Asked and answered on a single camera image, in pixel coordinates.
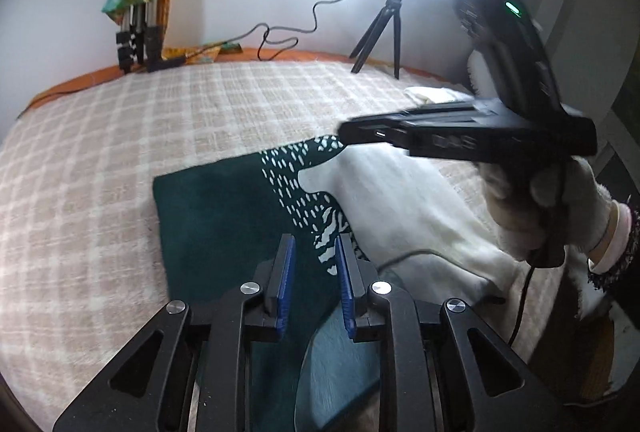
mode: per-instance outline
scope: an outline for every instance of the green towel with white pattern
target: green towel with white pattern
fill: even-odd
[[[323,136],[154,180],[162,261],[172,299],[216,300],[250,280],[259,262],[273,259],[282,234],[296,237],[287,332],[278,344],[253,347],[255,432],[294,430],[296,387],[306,347],[339,300],[334,241],[340,233],[351,234],[351,229],[332,196],[300,188],[298,171],[341,150],[335,136]]]

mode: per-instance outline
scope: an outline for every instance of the folded cloth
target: folded cloth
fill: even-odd
[[[516,262],[428,159],[386,143],[349,146],[299,181],[338,201],[360,249],[416,299],[475,304],[505,297],[514,281]]]

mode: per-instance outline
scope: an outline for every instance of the tripod stand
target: tripod stand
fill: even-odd
[[[349,55],[349,58],[356,58],[351,68],[352,73],[358,73],[362,69],[364,62],[369,57],[369,53],[378,42],[380,35],[385,30],[391,17],[394,18],[394,76],[396,79],[400,77],[400,6],[402,0],[386,0],[384,7],[378,15],[373,19],[369,28],[358,42],[357,46]]]

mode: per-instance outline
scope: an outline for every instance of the beige plaid blanket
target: beige plaid blanket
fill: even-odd
[[[0,372],[44,430],[166,302],[153,177],[412,105],[372,67],[246,62],[127,75],[28,112],[0,150]],[[491,225],[472,165],[438,162]],[[494,325],[509,335],[519,286]],[[538,272],[516,350],[558,290]]]

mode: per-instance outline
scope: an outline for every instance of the white glove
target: white glove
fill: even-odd
[[[589,163],[574,157],[565,165],[566,180],[562,202],[568,207],[562,242],[573,244],[583,253],[594,250],[607,232],[614,201],[607,189],[596,183]],[[494,164],[479,164],[484,179],[484,196],[494,221],[498,224],[498,242],[517,259],[538,249],[547,239],[547,228],[540,225],[544,208],[556,204],[561,165],[553,165],[536,174],[529,186],[530,198],[516,198],[504,170]]]

